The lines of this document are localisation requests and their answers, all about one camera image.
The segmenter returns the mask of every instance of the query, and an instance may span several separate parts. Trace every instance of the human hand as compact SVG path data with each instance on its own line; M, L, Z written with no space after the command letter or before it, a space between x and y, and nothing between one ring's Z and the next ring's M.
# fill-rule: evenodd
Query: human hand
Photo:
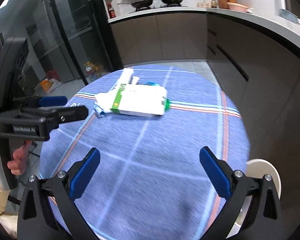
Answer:
M14 160L8 162L8 168L14 175L22 175L26 170L28 151L31 141L25 141L23 146L13 152Z

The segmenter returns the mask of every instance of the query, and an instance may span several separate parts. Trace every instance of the white countertop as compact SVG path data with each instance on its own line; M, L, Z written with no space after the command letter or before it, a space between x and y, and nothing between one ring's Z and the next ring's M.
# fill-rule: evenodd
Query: white countertop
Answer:
M170 12L170 11L178 11L178 12L190 12L190 11L197 11L200 12L213 12L223 15L229 15L232 17L237 17L243 20L250 21L252 23L255 23L257 25L260 25L262 27L265 27L282 37L286 38L296 46L300 48L300 34L295 32L294 30L291 30L290 28L285 27L284 25L270 19L263 18L261 16L249 14L249 13L243 13L233 10L226 10L226 9L219 9L219 8L199 8L199 7L170 7L170 8L156 8L156 9L149 9L139 12L133 12L129 14L125 14L123 16L118 16L115 18L112 18L108 20L108 23L115 24L117 21L122 20L129 20L129 18L134 18L137 16L146 16L154 13L163 13L163 12Z

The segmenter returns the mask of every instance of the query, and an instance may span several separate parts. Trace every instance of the screw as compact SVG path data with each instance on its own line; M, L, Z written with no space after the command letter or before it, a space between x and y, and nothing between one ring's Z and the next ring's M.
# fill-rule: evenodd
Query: screw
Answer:
M235 176L238 177L238 178L241 178L241 177L243 176L243 172L242 172L242 171L239 171L239 170L234 171L234 174L235 174Z
M30 182L34 182L36 178L37 178L36 175L31 175L31 176L29 177L29 181L30 181Z
M265 178L266 178L267 181L271 181L271 179L272 179L271 175L269 175L269 174L266 174Z
M66 174L67 173L65 171L59 171L58 174L57 174L57 176L58 176L59 179L62 179L62 178L64 178L66 176Z

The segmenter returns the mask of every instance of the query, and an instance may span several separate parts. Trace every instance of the blue gripper pad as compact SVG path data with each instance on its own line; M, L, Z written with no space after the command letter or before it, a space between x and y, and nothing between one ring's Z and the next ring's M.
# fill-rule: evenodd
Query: blue gripper pad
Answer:
M85 159L80 169L74 175L69 185L69 197L74 201L81 198L88 186L93 174L100 164L100 152L92 148L89 156Z
M43 107L47 106L64 106L68 102L67 97L43 97L39 100L39 105Z
M218 165L218 159L208 147L203 147L200 150L199 159L219 197L228 200L231 196L231 184L226 174Z

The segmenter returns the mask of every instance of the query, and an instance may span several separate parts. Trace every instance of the blue tablecloth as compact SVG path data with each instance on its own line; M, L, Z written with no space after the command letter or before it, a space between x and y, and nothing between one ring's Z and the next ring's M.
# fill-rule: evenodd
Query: blue tablecloth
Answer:
M167 89L171 109L160 118L98 118L94 95L111 90L122 71L94 81L67 104L87 106L88 118L60 125L43 144L40 176L67 171L96 147L101 163L75 204L97 235L197 240L224 204L200 165L199 151L208 146L232 169L244 171L249 141L241 116L219 87L196 73L163 65L134 69L140 84ZM66 228L54 203L52 208Z

